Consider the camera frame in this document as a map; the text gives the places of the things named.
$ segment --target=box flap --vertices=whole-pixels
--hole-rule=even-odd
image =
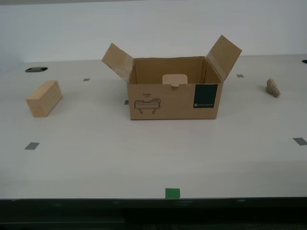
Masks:
[[[227,78],[241,52],[240,48],[223,35],[210,50],[207,59],[222,82]]]
[[[169,84],[178,87],[180,84],[187,84],[188,77],[185,74],[165,74],[162,77],[162,84]]]
[[[133,57],[111,43],[102,61],[127,83],[133,67]]]

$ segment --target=gray tape marker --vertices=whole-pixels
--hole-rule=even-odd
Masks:
[[[304,140],[304,138],[293,138],[299,145],[307,145],[307,141]]]
[[[30,142],[27,147],[25,147],[25,150],[35,150],[39,143],[36,142]]]

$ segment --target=open cardboard box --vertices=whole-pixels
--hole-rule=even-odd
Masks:
[[[241,52],[224,36],[206,57],[133,58],[112,43],[102,61],[127,82],[131,120],[215,119]]]

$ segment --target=white wall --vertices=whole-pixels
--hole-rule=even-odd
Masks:
[[[307,53],[307,0],[173,0],[0,6],[0,46],[25,62],[206,55],[225,35],[243,55]]]

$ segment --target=printed illustration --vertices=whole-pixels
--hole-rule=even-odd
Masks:
[[[142,109],[153,109],[153,114],[156,109],[160,109],[161,100],[159,98],[153,98],[150,101],[136,100],[134,102],[134,108],[138,109],[143,114]]]

